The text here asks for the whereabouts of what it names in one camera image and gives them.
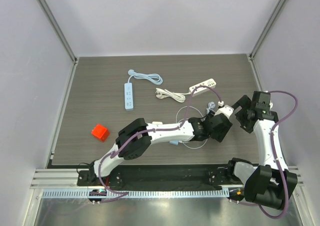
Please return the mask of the white usb power strip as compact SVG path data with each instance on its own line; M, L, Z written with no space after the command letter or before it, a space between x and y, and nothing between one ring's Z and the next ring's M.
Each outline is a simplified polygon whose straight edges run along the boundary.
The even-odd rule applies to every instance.
M210 78L189 87L189 93L194 97L206 91L209 91L210 89L214 89L216 85L217 85L216 81L213 78Z

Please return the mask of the blue usb charger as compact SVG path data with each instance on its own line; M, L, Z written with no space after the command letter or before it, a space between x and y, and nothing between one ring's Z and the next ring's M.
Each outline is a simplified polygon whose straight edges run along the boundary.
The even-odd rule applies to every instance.
M179 141L170 141L169 143L172 144L172 145L178 145Z

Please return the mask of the blue power strip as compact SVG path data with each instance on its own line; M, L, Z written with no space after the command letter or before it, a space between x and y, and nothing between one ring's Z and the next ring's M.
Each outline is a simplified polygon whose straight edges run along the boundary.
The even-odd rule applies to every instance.
M134 109L133 85L130 82L124 84L124 108L126 111Z

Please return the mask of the red cube socket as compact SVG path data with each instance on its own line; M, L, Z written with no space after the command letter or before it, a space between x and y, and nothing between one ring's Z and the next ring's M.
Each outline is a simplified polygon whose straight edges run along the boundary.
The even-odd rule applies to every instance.
M109 135L110 131L101 124L97 124L92 130L92 136L101 142L105 142Z

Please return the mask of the white cube charger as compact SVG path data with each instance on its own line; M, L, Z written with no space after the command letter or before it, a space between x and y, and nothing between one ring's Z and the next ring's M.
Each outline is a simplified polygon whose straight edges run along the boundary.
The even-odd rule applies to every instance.
M155 125L162 125L163 123L162 122L159 122L159 121L153 121L152 124L155 124Z

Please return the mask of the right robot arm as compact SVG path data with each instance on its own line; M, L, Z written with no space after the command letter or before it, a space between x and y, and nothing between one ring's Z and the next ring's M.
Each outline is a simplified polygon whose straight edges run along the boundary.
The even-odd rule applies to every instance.
M271 110L271 93L254 91L251 98L244 95L233 107L240 108L235 117L241 128L256 136L259 163L253 166L233 158L225 171L227 181L243 183L243 197L247 202L285 210L298 177L289 171L282 154L278 132L283 120Z

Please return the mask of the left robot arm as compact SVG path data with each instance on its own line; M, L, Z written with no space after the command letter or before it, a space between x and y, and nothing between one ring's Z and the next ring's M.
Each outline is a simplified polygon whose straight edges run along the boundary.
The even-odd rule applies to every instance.
M112 148L101 159L90 164L87 179L96 186L102 185L113 169L125 160L139 158L153 144L209 138L222 142L232 125L224 114L192 117L174 124L152 124L138 118L118 133Z

